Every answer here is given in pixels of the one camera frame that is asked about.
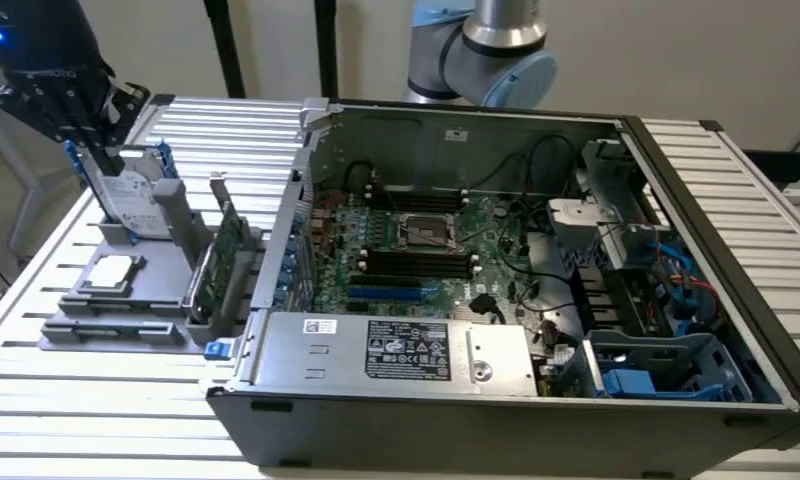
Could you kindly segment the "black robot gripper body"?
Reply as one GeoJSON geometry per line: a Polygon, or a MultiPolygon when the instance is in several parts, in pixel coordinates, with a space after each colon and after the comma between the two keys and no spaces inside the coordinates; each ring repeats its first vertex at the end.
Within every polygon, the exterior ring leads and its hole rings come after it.
{"type": "Polygon", "coordinates": [[[0,1],[0,69],[17,88],[108,95],[115,72],[77,1],[0,1]]]}

